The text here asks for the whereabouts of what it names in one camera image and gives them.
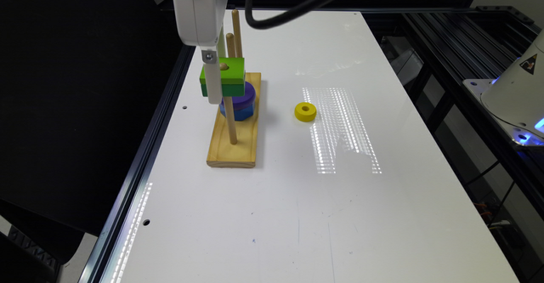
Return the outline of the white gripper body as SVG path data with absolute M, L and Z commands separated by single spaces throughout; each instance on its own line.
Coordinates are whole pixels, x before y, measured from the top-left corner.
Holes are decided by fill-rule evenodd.
M 178 35 L 191 46 L 215 47 L 228 0 L 173 0 Z

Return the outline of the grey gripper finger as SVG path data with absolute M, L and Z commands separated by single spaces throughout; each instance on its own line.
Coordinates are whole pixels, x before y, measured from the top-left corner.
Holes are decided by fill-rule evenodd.
M 217 50 L 218 50 L 218 57 L 219 58 L 226 58 L 227 57 L 227 50 L 226 50 L 226 46 L 225 46 L 224 28 L 223 27 L 221 27 L 220 32 L 219 32 Z
M 204 62 L 203 68 L 208 101 L 210 104 L 219 105 L 223 94 L 218 51 L 217 49 L 203 48 L 201 50 L 201 57 Z

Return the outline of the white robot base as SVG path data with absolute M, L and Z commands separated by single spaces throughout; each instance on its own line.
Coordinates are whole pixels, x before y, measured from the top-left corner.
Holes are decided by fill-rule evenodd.
M 543 146 L 543 35 L 495 79 L 467 79 L 472 96 L 516 145 Z

